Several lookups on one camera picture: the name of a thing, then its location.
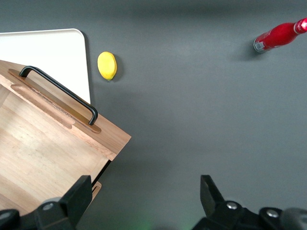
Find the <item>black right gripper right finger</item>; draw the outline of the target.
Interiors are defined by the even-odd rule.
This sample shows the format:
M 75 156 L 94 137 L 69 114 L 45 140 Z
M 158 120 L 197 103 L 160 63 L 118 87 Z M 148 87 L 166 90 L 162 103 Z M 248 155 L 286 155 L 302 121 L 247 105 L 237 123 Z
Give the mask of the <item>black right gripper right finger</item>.
M 225 202 L 215 182 L 209 175 L 201 176 L 200 200 L 207 217 L 210 217 L 216 208 Z

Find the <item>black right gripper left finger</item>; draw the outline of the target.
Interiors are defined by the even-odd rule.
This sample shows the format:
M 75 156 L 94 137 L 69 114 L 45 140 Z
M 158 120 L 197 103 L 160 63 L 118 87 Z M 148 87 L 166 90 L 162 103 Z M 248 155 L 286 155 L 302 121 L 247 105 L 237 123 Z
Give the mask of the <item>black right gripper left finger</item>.
M 59 200 L 59 203 L 71 225 L 75 228 L 91 201 L 91 176 L 82 175 Z

